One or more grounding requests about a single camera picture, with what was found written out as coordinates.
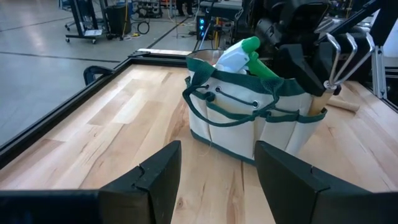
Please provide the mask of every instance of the bag pocket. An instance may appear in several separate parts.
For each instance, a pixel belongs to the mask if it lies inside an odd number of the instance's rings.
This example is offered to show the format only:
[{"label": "bag pocket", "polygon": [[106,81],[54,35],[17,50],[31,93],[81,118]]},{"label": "bag pocket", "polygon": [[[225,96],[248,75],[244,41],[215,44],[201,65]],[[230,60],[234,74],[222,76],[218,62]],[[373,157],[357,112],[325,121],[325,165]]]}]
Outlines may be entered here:
[{"label": "bag pocket", "polygon": [[[207,106],[206,100],[202,100],[202,97],[198,97],[204,95],[202,93],[194,93],[190,95],[193,105],[199,111],[199,113],[204,116],[205,118],[208,117],[207,115]],[[205,138],[211,141],[210,137],[210,130],[209,124],[199,119],[196,115],[193,114],[192,110],[189,110],[189,126],[190,129],[199,135],[202,138]]]},{"label": "bag pocket", "polygon": [[[247,114],[229,113],[213,103],[207,103],[207,107],[209,119],[217,123],[230,123],[247,116]],[[213,143],[232,152],[232,156],[253,159],[254,121],[227,128],[209,125],[209,129]]]},{"label": "bag pocket", "polygon": [[260,140],[285,150],[297,124],[299,112],[269,111]]},{"label": "bag pocket", "polygon": [[320,122],[325,118],[327,112],[328,110],[323,109],[323,111],[316,116],[298,116],[297,124],[294,127],[285,151],[291,155],[296,155],[310,139]]}]

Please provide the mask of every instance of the person's leg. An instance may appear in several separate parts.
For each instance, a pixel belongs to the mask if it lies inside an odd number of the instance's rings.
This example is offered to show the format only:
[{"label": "person's leg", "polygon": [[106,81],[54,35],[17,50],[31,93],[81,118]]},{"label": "person's leg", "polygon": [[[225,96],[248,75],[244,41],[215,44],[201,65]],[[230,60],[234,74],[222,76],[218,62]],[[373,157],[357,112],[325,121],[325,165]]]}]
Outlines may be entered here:
[{"label": "person's leg", "polygon": [[176,0],[177,11],[178,11],[179,16],[184,16],[184,11],[182,10],[183,3],[184,3],[184,0]]},{"label": "person's leg", "polygon": [[193,0],[185,0],[185,2],[187,3],[187,13],[188,15],[193,15],[192,13],[192,2]]}]

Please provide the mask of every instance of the black bracket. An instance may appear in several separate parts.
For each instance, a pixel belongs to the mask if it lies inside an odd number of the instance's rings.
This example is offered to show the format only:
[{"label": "black bracket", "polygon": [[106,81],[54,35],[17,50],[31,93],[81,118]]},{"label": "black bracket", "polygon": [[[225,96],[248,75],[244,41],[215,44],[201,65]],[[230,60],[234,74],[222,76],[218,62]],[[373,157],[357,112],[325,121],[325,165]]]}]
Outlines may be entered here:
[{"label": "black bracket", "polygon": [[87,86],[96,80],[95,75],[101,75],[101,77],[104,77],[107,75],[112,75],[113,72],[113,69],[93,65],[85,69],[83,72],[83,78],[85,79],[85,84]]}]

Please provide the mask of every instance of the metal claw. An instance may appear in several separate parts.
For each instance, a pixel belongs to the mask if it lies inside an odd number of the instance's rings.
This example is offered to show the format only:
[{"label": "metal claw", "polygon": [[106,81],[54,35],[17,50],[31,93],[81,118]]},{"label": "metal claw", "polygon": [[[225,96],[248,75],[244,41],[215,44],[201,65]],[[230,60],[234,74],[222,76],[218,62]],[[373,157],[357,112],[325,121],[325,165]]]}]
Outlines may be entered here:
[{"label": "metal claw", "polygon": [[346,62],[343,64],[343,66],[338,71],[335,79],[333,80],[333,83],[336,83],[338,81],[340,75],[347,68],[347,66],[349,65],[350,61],[354,58],[355,54],[358,51],[358,45],[356,44],[354,37],[351,34],[349,34],[349,33],[346,33],[346,36],[347,36],[347,40],[348,40],[349,44],[351,45],[352,51],[351,51],[349,57],[347,58]]},{"label": "metal claw", "polygon": [[329,81],[326,81],[324,83],[325,88],[330,88],[331,86],[335,85],[336,67],[337,67],[338,59],[340,57],[341,47],[340,47],[340,44],[335,39],[335,37],[333,37],[329,33],[326,33],[326,36],[327,36],[328,41],[332,44],[332,46],[336,50],[336,57],[335,57],[335,60],[333,61],[333,66],[331,68]]},{"label": "metal claw", "polygon": [[341,80],[338,80],[337,82],[334,83],[334,85],[340,85],[342,84],[345,80],[347,80],[352,74],[372,55],[374,52],[374,49],[376,46],[374,45],[373,42],[373,37],[370,33],[366,33],[366,40],[369,44],[369,51],[367,54],[353,67],[346,76],[344,76]]}]

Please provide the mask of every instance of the concrete floor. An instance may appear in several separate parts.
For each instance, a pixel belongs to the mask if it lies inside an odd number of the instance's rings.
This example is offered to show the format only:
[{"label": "concrete floor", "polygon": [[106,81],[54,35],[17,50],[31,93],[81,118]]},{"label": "concrete floor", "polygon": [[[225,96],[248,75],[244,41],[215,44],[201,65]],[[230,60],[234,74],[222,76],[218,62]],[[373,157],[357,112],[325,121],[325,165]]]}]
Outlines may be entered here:
[{"label": "concrete floor", "polygon": [[[82,39],[66,43],[65,34],[69,32],[64,25],[72,20],[72,14],[60,10],[56,0],[0,1],[0,145],[81,90],[86,67],[113,68],[175,26],[166,11],[164,18],[151,19],[149,33],[137,39],[102,37],[95,45]],[[195,37],[176,36],[177,32],[187,35],[193,29],[179,26],[152,48],[192,50]],[[77,33],[75,26],[70,33]]]}]

